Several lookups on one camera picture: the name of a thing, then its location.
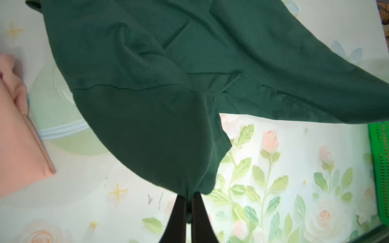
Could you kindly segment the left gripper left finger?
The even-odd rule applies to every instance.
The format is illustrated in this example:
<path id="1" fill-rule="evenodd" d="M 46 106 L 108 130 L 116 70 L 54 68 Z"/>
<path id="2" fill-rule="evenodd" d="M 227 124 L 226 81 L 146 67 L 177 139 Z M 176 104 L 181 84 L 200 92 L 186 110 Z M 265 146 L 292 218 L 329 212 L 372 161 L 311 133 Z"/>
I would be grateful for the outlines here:
<path id="1" fill-rule="evenodd" d="M 186 199 L 178 195 L 166 229 L 159 243 L 185 243 L 186 241 Z"/>

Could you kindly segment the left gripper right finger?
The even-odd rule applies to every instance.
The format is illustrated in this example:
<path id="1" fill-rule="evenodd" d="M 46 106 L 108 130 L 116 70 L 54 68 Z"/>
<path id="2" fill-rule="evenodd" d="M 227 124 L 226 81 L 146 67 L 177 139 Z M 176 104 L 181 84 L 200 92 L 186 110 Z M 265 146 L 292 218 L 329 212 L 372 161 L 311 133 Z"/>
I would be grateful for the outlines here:
<path id="1" fill-rule="evenodd" d="M 202 196 L 195 193 L 191 201 L 191 240 L 193 243 L 219 243 L 209 220 Z"/>

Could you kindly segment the dark green t-shirt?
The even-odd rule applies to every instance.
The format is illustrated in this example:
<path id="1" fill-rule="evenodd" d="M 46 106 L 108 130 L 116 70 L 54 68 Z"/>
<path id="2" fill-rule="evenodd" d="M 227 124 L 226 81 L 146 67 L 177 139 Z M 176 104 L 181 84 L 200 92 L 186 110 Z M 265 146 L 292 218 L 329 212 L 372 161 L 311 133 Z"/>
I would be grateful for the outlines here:
<path id="1" fill-rule="evenodd" d="M 320 42 L 281 1 L 27 1 L 103 145 L 188 201 L 232 144 L 220 114 L 367 124 L 389 85 Z"/>

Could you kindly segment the green plastic laundry basket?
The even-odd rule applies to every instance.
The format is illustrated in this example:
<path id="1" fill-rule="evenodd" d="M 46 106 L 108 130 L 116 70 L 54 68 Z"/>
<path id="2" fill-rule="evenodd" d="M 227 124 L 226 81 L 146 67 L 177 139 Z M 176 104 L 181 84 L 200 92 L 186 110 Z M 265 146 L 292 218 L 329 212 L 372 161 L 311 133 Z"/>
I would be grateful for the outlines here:
<path id="1" fill-rule="evenodd" d="M 369 124 L 371 152 L 374 161 L 374 178 L 381 222 L 389 225 L 389 123 Z"/>

